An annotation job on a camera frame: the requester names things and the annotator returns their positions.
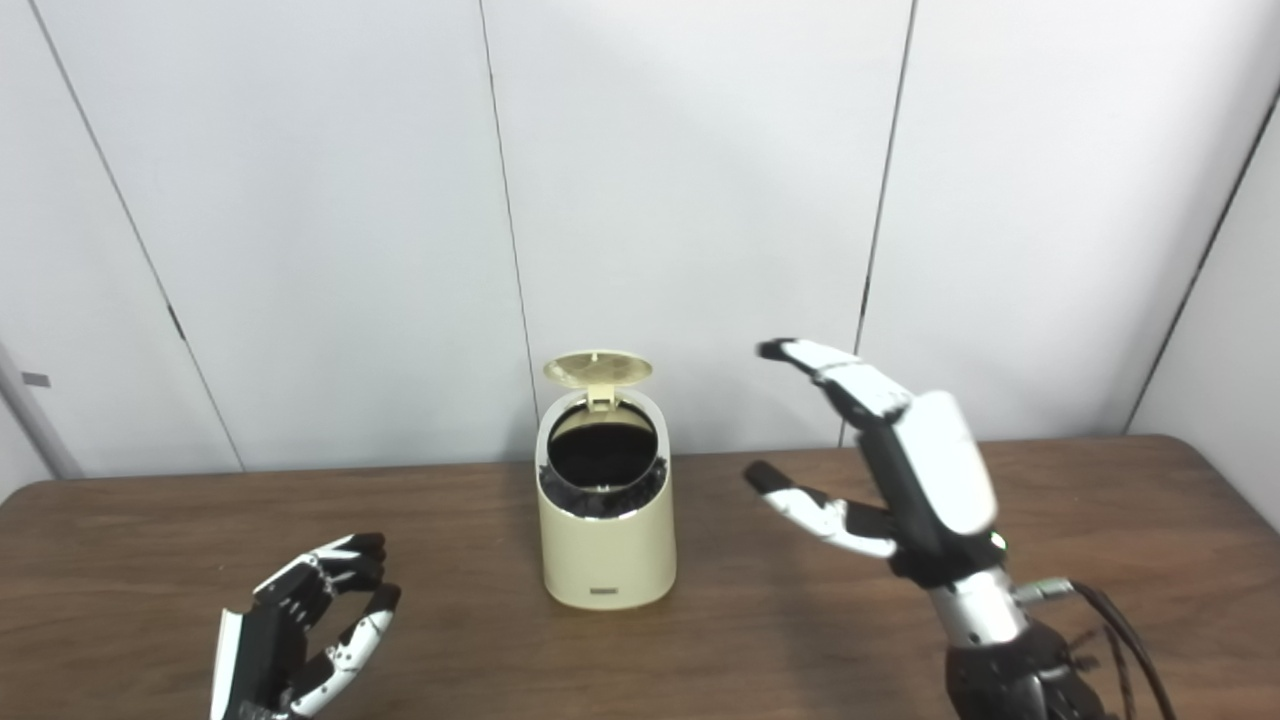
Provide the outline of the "white and black right hand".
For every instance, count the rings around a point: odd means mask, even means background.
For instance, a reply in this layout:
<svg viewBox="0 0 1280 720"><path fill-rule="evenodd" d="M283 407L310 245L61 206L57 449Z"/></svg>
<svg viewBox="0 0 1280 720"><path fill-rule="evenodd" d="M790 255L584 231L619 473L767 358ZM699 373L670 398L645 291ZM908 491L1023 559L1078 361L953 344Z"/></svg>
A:
<svg viewBox="0 0 1280 720"><path fill-rule="evenodd" d="M1000 568L998 503L957 400L914 393L852 354L809 340L763 341L756 354L804 373L856 434L883 505L801 486L764 461L745 478L780 515L841 550L882 559L923 589Z"/></svg>

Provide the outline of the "white and black left hand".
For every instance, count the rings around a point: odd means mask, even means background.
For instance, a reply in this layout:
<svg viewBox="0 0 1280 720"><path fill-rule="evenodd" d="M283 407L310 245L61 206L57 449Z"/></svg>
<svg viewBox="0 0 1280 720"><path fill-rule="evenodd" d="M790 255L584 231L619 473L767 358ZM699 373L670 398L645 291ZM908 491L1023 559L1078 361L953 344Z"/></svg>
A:
<svg viewBox="0 0 1280 720"><path fill-rule="evenodd" d="M402 589L385 580L387 538L343 536L306 551L253 588L246 612L221 611L211 719L314 719L364 670L384 639ZM308 653L308 633L333 601L366 593L364 611L333 644Z"/></svg>

